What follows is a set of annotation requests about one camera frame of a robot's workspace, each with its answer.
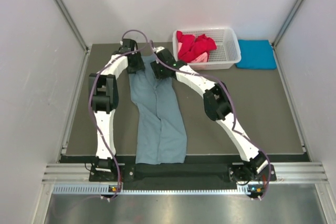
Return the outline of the red t-shirt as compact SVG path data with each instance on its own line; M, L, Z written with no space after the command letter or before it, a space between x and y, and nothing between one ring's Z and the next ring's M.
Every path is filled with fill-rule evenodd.
M201 55L204 52L209 54L211 51L217 49L215 41L207 37L205 34L199 36L185 34L181 31L176 32L177 45L179 42L182 43L182 48L180 52L177 49L177 57L179 60L182 60L186 63L194 60L196 57Z

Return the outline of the grey-blue t-shirt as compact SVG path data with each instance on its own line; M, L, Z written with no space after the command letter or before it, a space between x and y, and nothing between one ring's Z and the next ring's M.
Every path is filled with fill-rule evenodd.
M144 70L129 75L131 101L139 110L136 163L183 163L187 135L172 79L156 79L150 63L155 55L142 57Z

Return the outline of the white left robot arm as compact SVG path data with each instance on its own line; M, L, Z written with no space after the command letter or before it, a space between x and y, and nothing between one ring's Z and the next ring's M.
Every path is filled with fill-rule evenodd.
M100 171L107 180L119 174L113 141L113 117L119 104L117 79L126 70L128 74L144 70L138 44L133 39L122 39L119 49L112 53L107 64L89 75L89 113L97 130L97 160L92 171Z

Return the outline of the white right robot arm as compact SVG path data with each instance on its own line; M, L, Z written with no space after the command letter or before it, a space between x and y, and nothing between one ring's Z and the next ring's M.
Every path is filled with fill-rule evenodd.
M203 98L205 114L224 129L235 145L245 164L246 176L256 180L264 174L265 168L271 169L267 154L249 139L240 125L225 84L213 76L196 72L184 61L175 60L167 48L152 50L155 61L151 63L151 68L155 77L159 80L174 78Z

